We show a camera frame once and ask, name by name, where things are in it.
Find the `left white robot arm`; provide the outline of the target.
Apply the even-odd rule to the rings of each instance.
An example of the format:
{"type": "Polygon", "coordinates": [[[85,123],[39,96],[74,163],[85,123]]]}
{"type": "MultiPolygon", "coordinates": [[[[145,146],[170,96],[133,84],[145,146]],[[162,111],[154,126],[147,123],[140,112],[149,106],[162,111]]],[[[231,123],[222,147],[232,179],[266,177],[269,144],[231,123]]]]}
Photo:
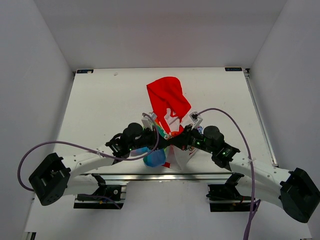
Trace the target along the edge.
{"type": "Polygon", "coordinates": [[[121,161],[131,161],[130,154],[134,150],[147,148],[156,152],[169,144],[156,126],[143,128],[133,122],[97,149],[84,147],[83,154],[71,157],[60,157],[55,152],[49,154],[28,180],[40,203],[48,206],[67,195],[72,183],[86,172],[121,161]]]}

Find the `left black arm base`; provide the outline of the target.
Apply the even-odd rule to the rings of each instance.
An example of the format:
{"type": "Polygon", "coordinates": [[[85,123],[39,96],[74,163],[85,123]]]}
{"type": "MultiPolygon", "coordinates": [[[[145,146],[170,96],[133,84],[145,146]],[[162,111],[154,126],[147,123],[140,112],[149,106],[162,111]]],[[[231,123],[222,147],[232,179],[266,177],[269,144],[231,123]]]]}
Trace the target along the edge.
{"type": "Polygon", "coordinates": [[[121,210],[126,199],[127,184],[106,182],[97,173],[84,175],[92,177],[95,184],[93,192],[80,193],[75,196],[74,209],[121,210]]]}

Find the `white red cartoon jacket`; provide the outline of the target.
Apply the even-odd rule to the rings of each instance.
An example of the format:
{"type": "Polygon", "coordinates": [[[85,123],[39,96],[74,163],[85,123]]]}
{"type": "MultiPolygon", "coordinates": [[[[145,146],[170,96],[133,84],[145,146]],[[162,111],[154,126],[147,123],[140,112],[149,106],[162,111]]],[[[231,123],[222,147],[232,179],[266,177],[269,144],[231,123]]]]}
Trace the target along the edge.
{"type": "MultiPolygon", "coordinates": [[[[166,76],[146,85],[149,100],[152,106],[153,119],[156,122],[159,135],[165,140],[178,136],[186,126],[192,127],[202,133],[202,118],[197,120],[191,117],[196,112],[183,95],[181,82],[174,76],[166,76]]],[[[163,166],[175,171],[185,170],[189,160],[195,155],[197,149],[187,146],[184,150],[170,145],[164,149],[151,152],[143,148],[143,153],[150,155],[143,158],[148,167],[163,166]]]]}

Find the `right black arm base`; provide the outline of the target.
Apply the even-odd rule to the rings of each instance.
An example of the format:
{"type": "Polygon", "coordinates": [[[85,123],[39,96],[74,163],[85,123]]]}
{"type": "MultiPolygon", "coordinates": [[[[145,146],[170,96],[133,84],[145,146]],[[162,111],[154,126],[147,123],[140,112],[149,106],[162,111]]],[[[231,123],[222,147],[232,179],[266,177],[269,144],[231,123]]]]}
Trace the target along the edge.
{"type": "Polygon", "coordinates": [[[225,183],[209,184],[209,207],[212,213],[249,212],[251,195],[241,195],[236,189],[243,174],[233,173],[225,183]]]}

